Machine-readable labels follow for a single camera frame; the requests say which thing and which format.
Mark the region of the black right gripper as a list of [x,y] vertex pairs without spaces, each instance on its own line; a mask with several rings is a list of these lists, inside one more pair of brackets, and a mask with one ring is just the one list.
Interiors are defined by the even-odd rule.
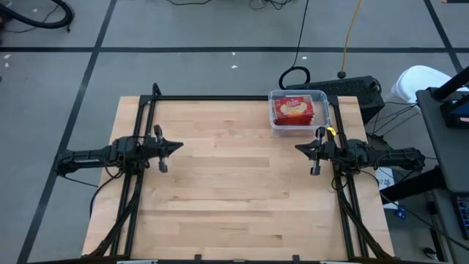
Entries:
[[316,130],[317,143],[314,146],[314,141],[306,144],[296,144],[295,148],[302,152],[309,160],[313,160],[314,164],[311,168],[311,175],[320,174],[320,160],[328,160],[330,154],[333,152],[333,148],[330,142],[323,142],[324,136],[327,136],[328,140],[334,140],[336,135],[335,130],[332,127],[321,126]]

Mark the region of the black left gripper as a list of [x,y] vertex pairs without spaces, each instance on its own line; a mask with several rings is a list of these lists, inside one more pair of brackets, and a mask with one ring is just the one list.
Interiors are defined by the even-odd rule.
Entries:
[[183,146],[183,142],[174,142],[166,140],[163,138],[163,131],[159,125],[154,127],[155,135],[151,136],[147,134],[144,137],[144,149],[145,155],[148,158],[158,158],[158,168],[161,172],[168,172],[168,167],[166,164],[166,159],[169,155],[173,154],[176,150],[180,149]]

